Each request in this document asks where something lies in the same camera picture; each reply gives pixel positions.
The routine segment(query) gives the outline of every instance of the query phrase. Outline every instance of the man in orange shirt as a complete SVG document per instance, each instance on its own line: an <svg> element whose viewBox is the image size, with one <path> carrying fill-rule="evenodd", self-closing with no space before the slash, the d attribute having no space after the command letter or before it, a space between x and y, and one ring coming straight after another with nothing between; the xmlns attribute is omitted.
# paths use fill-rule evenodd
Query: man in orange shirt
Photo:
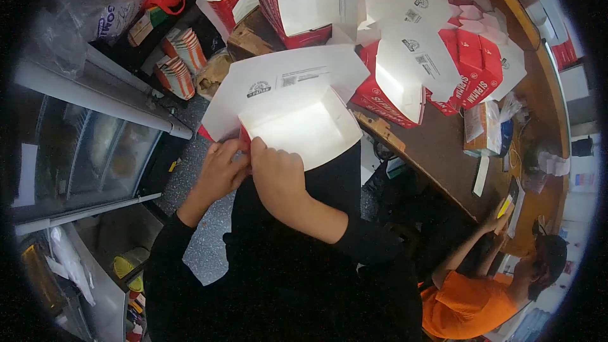
<svg viewBox="0 0 608 342"><path fill-rule="evenodd" d="M488 220L433 272L435 286L423 291L422 327L439 338L469 339L506 322L519 309L535 301L543 289L554 283L566 265L566 241L557 235L536 239L536 251L521 258L513 281L505 284L486 277L498 253L504 234L495 239L488 257L477 269L478 278L460 275L456 268L475 242L486 232L502 229L506 216Z"/></svg>

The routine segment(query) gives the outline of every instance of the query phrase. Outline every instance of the speckled floor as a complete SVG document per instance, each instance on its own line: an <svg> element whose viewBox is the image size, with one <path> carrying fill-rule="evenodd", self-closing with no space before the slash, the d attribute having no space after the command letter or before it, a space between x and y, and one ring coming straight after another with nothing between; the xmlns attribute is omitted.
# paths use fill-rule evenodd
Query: speckled floor
<svg viewBox="0 0 608 342"><path fill-rule="evenodd" d="M164 107L174 106L171 103L164 98L160 100L160 104ZM196 95L185 110L175 108L174 113L179 120L196 132L208 105L207 100ZM188 190L196 182L209 145L211 142L197 133L188 143L182 156L182 164L173 172L162 197L154 200L165 213L172 214L186 198ZM184 254L184 263L190 267L203 285L216 281L228 270L222 235L231 230L234 194L232 192L209 208ZM373 196L362 189L362 218L373 220L376 209L377 203Z"/></svg>

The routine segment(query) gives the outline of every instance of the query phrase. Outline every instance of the glass door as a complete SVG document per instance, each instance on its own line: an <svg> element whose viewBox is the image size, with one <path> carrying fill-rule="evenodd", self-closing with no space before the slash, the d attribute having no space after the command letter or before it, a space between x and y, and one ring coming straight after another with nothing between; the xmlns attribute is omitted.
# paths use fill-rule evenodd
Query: glass door
<svg viewBox="0 0 608 342"><path fill-rule="evenodd" d="M21 147L15 223L134 196L162 131L13 84Z"/></svg>

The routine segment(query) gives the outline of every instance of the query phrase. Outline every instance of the person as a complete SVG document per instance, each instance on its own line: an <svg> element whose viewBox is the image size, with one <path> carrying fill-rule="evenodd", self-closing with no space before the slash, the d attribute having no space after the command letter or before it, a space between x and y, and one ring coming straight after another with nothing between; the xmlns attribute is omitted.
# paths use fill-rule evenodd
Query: person
<svg viewBox="0 0 608 342"><path fill-rule="evenodd" d="M543 289L552 285L566 266L566 241L557 235L536 238L536 250L521 258L513 270L513 280L487 277L490 265L506 239L494 238L493 246L468 278L456 272L467 253L487 232L501 230L508 219L495 211L476 232L440 264L432 274L434 286L421 293L422 327L439 338L469 339L489 332L506 322Z"/></svg>
<svg viewBox="0 0 608 342"><path fill-rule="evenodd" d="M244 149L213 144L156 237L144 273L151 340L421 340L414 264L360 216L361 144L306 173L260 138L233 159ZM237 188L228 272L203 286L182 256L209 206Z"/></svg>

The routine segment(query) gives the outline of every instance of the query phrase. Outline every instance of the orange shirt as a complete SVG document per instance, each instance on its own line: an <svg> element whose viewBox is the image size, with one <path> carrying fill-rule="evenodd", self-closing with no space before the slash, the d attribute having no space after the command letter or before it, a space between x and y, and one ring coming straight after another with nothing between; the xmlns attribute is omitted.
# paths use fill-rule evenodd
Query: orange shirt
<svg viewBox="0 0 608 342"><path fill-rule="evenodd" d="M421 293L422 327L439 338L469 339L495 329L517 313L507 284L470 279L451 271L441 289Z"/></svg>

